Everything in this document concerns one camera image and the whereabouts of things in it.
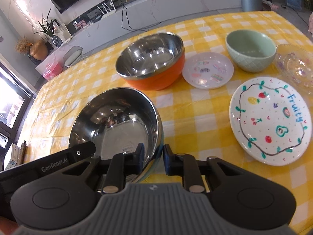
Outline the person's hand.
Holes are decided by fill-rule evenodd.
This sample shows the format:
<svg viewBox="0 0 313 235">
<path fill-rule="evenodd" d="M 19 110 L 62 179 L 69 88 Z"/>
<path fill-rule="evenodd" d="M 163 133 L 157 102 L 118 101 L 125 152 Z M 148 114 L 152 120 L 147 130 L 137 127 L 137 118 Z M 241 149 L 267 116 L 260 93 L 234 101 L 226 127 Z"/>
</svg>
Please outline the person's hand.
<svg viewBox="0 0 313 235">
<path fill-rule="evenodd" d="M 4 218 L 0 217 L 0 234 L 1 235 L 11 235 L 14 233 L 14 231 L 18 228 L 19 226 L 17 223 Z"/>
</svg>

